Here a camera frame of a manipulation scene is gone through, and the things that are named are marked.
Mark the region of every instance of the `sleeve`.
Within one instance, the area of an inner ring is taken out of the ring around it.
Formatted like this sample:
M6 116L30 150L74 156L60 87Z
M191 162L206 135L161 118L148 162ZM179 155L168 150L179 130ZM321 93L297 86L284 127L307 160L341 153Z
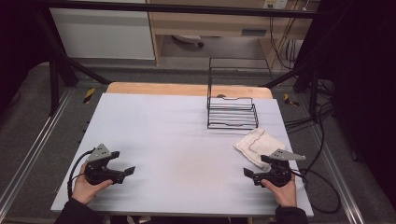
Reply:
M277 224L307 224L308 218L303 209L298 207L282 207L276 209Z
M54 224L102 224L102 218L88 206L71 198Z

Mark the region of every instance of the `white cabinet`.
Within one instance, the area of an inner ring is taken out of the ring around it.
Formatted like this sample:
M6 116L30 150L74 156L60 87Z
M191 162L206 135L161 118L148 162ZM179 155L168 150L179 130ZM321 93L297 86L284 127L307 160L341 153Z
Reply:
M51 13L70 57L154 60L147 12L52 8Z

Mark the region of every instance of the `floor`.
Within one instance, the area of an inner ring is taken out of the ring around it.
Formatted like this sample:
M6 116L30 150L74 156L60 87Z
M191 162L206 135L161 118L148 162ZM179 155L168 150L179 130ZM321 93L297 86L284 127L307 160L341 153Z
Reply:
M238 57L262 58L258 41L254 38L204 37L205 46L182 43L171 36L165 39L163 61L99 61L81 60L103 77L117 81L161 82L161 83L207 83L209 58ZM283 55L285 63L290 63ZM288 69L276 67L272 73L245 70L232 73L262 76L259 81L244 80L239 84L257 86L281 76ZM50 81L46 65L33 69L20 88L15 104L0 117L0 145L2 163L0 169L0 222L2 223L52 223L57 214L50 206L57 188L64 179L71 160L84 136L94 109L106 86L100 85L83 74L76 88L66 88L61 82L63 97L59 117L49 117ZM308 94L293 92L291 78L272 89L278 100L285 121L307 117ZM95 93L88 104L83 104L90 88ZM318 102L325 105L328 96L319 96ZM321 129L313 125L288 126L293 151L314 158L320 146ZM333 210L337 198L325 181L315 175L308 177L308 194L311 203L317 207L311 223L396 223L396 212L390 206L380 187L375 183L363 162L353 161L347 139L337 118L330 116L323 120L325 142L323 153L313 169L333 182L341 192L342 206L333 214L319 212ZM309 161L298 163L300 168ZM269 217L254 218L256 224L267 223Z

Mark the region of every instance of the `wire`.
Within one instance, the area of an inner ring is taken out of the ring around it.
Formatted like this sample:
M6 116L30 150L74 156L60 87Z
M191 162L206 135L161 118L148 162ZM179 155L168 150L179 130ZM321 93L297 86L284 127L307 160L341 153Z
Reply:
M292 10L295 10L295 9L297 8L297 5L298 5L299 1L300 1L300 0L297 0L297 1L295 2L294 7L293 7ZM281 56L281 52L279 53L278 49L279 49L280 47L282 47L282 45L283 45L283 44L282 44L282 43L283 43L283 40L287 38L287 36L288 36L288 34L289 34L289 32L290 32L290 29L291 29L292 25L294 24L295 20L296 20L296 18L293 18L292 20L289 20L289 21L288 21L288 24L286 25L286 29L285 29L285 31L284 31L284 33L283 33L281 39L280 39L280 42L279 42L278 46L276 46L276 43L275 43L275 40L274 40L274 36L273 36L274 18L273 18L273 17L270 17L270 36L271 36L270 41L271 41L271 46L273 47L273 50L274 50L274 52L275 52L275 54L276 54L276 58L277 58L277 60L279 61L279 63L280 63L283 67L288 68L289 70L292 69L291 65L290 65L290 66L287 66L287 65L285 65L285 64L283 63L282 56Z
M330 186L330 188L332 188L332 190L334 191L335 196L337 198L337 205L333 210L324 210L324 209L318 208L317 206L315 206L312 203L311 203L311 206L314 209L318 210L319 212L325 213L325 214L334 214L334 213L338 212L341 208L341 196L340 196L340 193L338 192L338 190L335 188L335 186L329 180L327 180L323 175L320 175L319 173L317 173L313 170L308 171L306 169L301 169L300 172L303 173L304 180L306 180L306 174L308 174L308 173L312 173L312 174L316 175L317 177L319 177L320 179L322 179L324 182L326 182Z
M73 173L75 172L77 165L79 164L79 162L81 161L82 158L84 158L86 155L92 154L94 151L95 151L95 148L94 148L93 150L89 150L89 151L84 152L84 154L82 154L82 155L77 159L76 163L74 164L73 169L72 169L72 171L70 172L69 181L67 181L67 196L69 197L69 199L72 197L72 193L73 193L73 190L72 190L72 183L73 183L73 180L74 180L76 177L78 177L78 176L80 176L80 175L83 175L83 174L79 174L79 175L76 175L75 177L73 177Z
M308 185L306 176L307 176L307 174L312 173L312 174L316 175L317 177L319 177L320 179L322 179L323 181L325 181L332 188L332 190L335 192L335 195L337 198L337 205L333 210L324 210L324 209L318 208L317 206L315 206L314 204L311 203L311 205L314 209L316 209L317 211L319 211L321 213L325 213L325 214L334 214L339 211L339 209L341 208L341 196L340 196L339 192L337 191L337 189L335 188L335 186L329 180L327 180L324 176L322 176L319 173L312 170L312 166L317 162L319 156L321 155L321 153L323 151L325 134L324 134L324 128L323 128L322 121L325 120L327 117L329 117L332 112L333 112L332 104L330 102L327 102L320 107L320 110L317 113L318 123L315 123L315 124L311 123L309 125L305 125L303 128L293 131L293 133L295 133L295 132L300 131L304 128L307 128L307 127L310 127L310 126L313 126L316 124L319 125L320 131L321 131L319 150L318 150L315 158L309 163L308 167L306 169L300 169L300 173L301 173L302 179L303 179L306 187ZM292 128L299 127L301 125L306 124L307 122L312 122L312 121L313 120L311 117L304 118L304 119L292 120L292 121L285 121L285 127L288 130L290 130Z
M306 178L305 178L304 175L301 175L301 174L297 173L297 172L300 172L300 171L294 170L294 169L290 169L290 170L291 170L291 173L292 173L292 174L299 176L304 182L307 182L307 181L308 181L308 180L306 180Z

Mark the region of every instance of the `black curtain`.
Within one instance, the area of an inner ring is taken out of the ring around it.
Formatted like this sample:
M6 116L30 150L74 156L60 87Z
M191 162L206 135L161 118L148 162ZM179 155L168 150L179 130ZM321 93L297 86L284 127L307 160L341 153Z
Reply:
M352 1L318 70L334 83L332 101L350 145L396 208L395 17L394 1ZM305 41L314 41L301 58L326 33L311 28Z

